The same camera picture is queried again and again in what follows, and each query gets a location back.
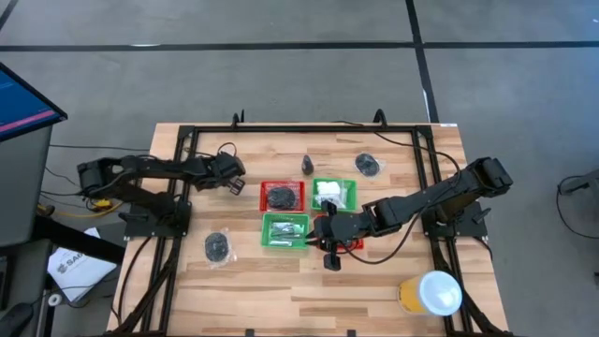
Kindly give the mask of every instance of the wooden table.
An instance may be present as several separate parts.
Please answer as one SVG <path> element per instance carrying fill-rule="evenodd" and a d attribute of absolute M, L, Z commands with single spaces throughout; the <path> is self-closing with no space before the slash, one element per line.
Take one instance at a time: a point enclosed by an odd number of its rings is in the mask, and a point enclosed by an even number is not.
<path fill-rule="evenodd" d="M 157 125 L 151 154 L 172 158 L 179 126 Z M 458 128 L 432 125 L 432 130 L 437 151 L 452 155 L 465 166 Z M 407 134 L 386 136 L 411 143 Z M 302 157 L 309 154 L 314 162 L 314 177 L 358 182 L 358 205 L 408 195 L 419 190 L 412 148 L 386 142 L 370 133 L 204 133 L 199 136 L 197 150 L 214 154 L 227 141 L 237 145 L 238 157 L 247 170 L 243 177 L 247 185 L 239 196 L 233 196 L 227 188 L 199 193 L 192 188 L 193 217 L 188 236 L 183 239 L 168 335 L 243 335 L 245 329 L 255 329 L 257 335 L 345 335 L 348 329 L 357 330 L 358 335 L 445 335 L 441 318 L 408 315 L 397 302 L 397 288 L 402 280 L 433 269 L 430 244 L 420 224 L 416 224 L 406 245 L 390 261 L 371 266 L 344 256 L 343 269 L 338 272 L 324 270 L 323 253 L 314 248 L 282 254 L 260 245 L 260 182 L 303 180 L 309 205 L 312 178 L 304 177 L 300 170 Z M 366 179 L 355 169 L 355 156 L 362 152 L 386 162 L 376 179 Z M 431 184 L 428 155 L 424 158 Z M 454 173 L 446 159 L 439 157 L 439 162 L 444 178 Z M 143 187 L 164 191 L 167 182 L 146 179 Z M 314 212 L 307 213 L 314 218 Z M 211 270 L 203 242 L 209 233 L 223 228 L 229 230 L 238 260 Z M 405 229 L 384 238 L 366 239 L 365 249 L 356 252 L 368 259 L 386 256 Z M 128 243 L 123 270 L 142 241 Z M 125 316 L 148 287 L 155 242 L 156 239 L 151 240 L 143 249 L 131 273 L 124 296 Z M 466 289 L 495 325 L 507 329 L 489 253 L 469 238 L 460 238 L 457 246 Z M 156 298 L 154 329 L 162 294 Z M 457 315 L 454 321 L 459 328 Z M 112 316 L 109 329 L 116 325 Z"/>

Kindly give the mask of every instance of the plastic cup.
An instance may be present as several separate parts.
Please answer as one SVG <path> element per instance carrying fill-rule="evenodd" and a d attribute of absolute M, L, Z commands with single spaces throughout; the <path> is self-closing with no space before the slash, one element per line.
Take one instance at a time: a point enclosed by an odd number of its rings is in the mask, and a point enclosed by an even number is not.
<path fill-rule="evenodd" d="M 399 301 L 409 314 L 453 315 L 461 305 L 461 288 L 448 273 L 429 271 L 403 281 Z"/>

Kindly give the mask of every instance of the green plastic container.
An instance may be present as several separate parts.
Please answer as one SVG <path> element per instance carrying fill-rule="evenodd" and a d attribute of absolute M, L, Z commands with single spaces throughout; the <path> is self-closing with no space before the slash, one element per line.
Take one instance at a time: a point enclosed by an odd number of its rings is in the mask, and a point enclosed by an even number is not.
<path fill-rule="evenodd" d="M 343 182 L 343 187 L 347 189 L 347 196 L 345 198 L 345 206 L 346 207 L 344 209 L 337 209 L 337 211 L 353 212 L 356 210 L 356 202 L 357 202 L 356 181 L 347 180 L 347 179 L 330 179 L 330 178 L 314 178 L 314 181 L 312 182 L 312 202 L 311 202 L 313 210 L 322 211 L 322 208 L 320 207 L 320 205 L 314 198 L 314 196 L 317 194 L 318 182 L 337 182 L 337 183 Z"/>
<path fill-rule="evenodd" d="M 276 241 L 286 241 L 286 239 L 277 240 L 272 238 L 271 233 L 271 224 L 277 222 L 289 222 L 297 225 L 302 225 L 303 232 L 301 233 L 301 238 L 296 238 L 295 240 L 291 240 L 292 244 L 287 245 L 279 245 L 279 244 L 270 244 L 272 240 Z M 284 248 L 284 249 L 307 249 L 306 240 L 304 239 L 308 232 L 310 231 L 310 217 L 306 214 L 294 214 L 294 213 L 264 213 L 262 217 L 262 247 L 266 248 Z"/>

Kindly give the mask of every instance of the gray floor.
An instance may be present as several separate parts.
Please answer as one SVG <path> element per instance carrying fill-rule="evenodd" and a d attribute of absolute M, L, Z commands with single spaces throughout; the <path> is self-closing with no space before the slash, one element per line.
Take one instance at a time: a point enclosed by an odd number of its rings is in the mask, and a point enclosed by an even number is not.
<path fill-rule="evenodd" d="M 418 0 L 416 9 L 425 41 L 599 40 L 591 0 Z M 388 0 L 20 0 L 0 31 L 0 45 L 273 40 L 411 40 L 411 32 L 404 2 Z M 515 181 L 508 196 L 485 201 L 511 330 L 596 335 L 599 242 L 563 227 L 555 190 L 564 176 L 599 169 L 599 49 L 426 55 L 441 122 L 460 125 L 470 159 L 499 157 Z M 428 118 L 411 50 L 0 52 L 0 61 L 69 113 L 54 143 L 148 147 L 157 122 L 223 122 L 241 109 L 256 122 L 366 121 L 378 108 L 393 122 Z M 48 166 L 74 177 L 79 162 L 119 154 L 52 149 Z M 74 187 L 47 176 L 44 188 Z M 582 192 L 562 205 L 573 227 L 599 235 L 592 202 Z M 64 222 L 122 236 L 114 217 Z M 97 289 L 85 309 L 60 307 L 54 335 L 103 331 L 110 299 L 102 297 L 114 287 Z"/>

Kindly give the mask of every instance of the computer screen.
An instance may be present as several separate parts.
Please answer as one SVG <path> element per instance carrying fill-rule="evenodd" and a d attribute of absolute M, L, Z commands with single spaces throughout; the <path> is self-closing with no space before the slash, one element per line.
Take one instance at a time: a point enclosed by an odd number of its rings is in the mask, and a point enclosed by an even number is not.
<path fill-rule="evenodd" d="M 63 111 L 0 64 L 0 141 L 64 119 Z"/>

